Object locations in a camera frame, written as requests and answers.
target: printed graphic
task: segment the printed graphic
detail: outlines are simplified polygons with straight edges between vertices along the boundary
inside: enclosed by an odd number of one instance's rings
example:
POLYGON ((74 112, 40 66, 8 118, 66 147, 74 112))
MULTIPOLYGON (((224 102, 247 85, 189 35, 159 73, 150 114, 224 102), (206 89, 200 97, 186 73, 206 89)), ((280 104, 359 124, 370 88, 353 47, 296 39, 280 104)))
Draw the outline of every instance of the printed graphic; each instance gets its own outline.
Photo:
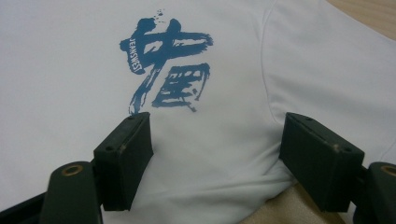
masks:
POLYGON ((167 73, 167 77, 152 106, 187 106, 195 112, 191 101, 199 101, 209 78, 209 65, 201 63, 173 66, 168 72, 162 70, 169 60, 204 52, 213 45, 213 40, 207 34, 181 32, 181 24, 175 19, 169 21, 165 32, 153 33, 157 27, 156 20, 158 17, 141 19, 131 38, 120 42, 120 49, 128 55, 131 72, 146 76, 132 97, 130 114, 140 111, 154 82, 163 73, 167 73))

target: blue chinese characters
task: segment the blue chinese characters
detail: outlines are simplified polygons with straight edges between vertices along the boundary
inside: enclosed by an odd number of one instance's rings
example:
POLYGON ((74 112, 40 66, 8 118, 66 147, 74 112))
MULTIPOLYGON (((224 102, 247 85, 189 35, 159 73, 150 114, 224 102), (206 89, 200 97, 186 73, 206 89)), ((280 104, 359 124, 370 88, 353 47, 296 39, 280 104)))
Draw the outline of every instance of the blue chinese characters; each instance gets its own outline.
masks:
MULTIPOLYGON (((131 71, 136 75, 146 76, 132 97, 131 114, 138 113, 145 104, 147 94, 168 60, 200 54, 213 45, 210 35, 181 32, 181 25, 175 19, 170 20, 164 33, 153 33, 155 28, 153 18, 142 19, 131 38, 120 42, 120 49, 128 55, 131 71), (161 45, 148 49, 154 43, 161 45)), ((209 69, 207 63, 171 67, 152 106, 187 106, 195 112, 191 100, 199 100, 209 78, 209 69)))

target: table surface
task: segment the table surface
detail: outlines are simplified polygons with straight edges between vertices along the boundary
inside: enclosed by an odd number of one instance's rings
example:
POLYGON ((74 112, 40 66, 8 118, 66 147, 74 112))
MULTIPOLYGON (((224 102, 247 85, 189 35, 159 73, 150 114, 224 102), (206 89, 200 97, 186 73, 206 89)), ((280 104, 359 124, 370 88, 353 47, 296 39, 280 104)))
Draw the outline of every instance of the table surface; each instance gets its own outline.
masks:
MULTIPOLYGON (((396 0, 328 0, 328 2, 353 19, 396 40, 396 0)), ((320 213, 303 188, 296 185, 269 200, 240 224, 262 223, 336 224, 343 223, 343 220, 335 213, 320 213)))

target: shirt sleeve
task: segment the shirt sleeve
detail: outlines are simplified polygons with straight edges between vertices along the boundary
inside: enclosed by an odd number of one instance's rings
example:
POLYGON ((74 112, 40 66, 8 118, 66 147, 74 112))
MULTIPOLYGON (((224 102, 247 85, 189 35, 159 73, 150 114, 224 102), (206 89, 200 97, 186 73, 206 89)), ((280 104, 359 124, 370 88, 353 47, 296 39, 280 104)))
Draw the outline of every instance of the shirt sleeve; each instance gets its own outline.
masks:
POLYGON ((365 152, 396 162, 396 42, 326 1, 277 1, 262 40, 273 116, 310 116, 365 152))

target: white t-shirt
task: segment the white t-shirt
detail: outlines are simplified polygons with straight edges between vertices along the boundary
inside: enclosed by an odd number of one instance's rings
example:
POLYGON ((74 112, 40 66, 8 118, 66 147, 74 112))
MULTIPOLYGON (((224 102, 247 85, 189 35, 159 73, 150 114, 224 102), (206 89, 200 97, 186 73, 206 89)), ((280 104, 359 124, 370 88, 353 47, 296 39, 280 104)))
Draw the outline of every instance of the white t-shirt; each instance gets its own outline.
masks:
POLYGON ((0 210, 130 113, 154 150, 105 223, 236 223, 292 183, 285 113, 396 161, 396 44, 325 1, 0 3, 0 210))

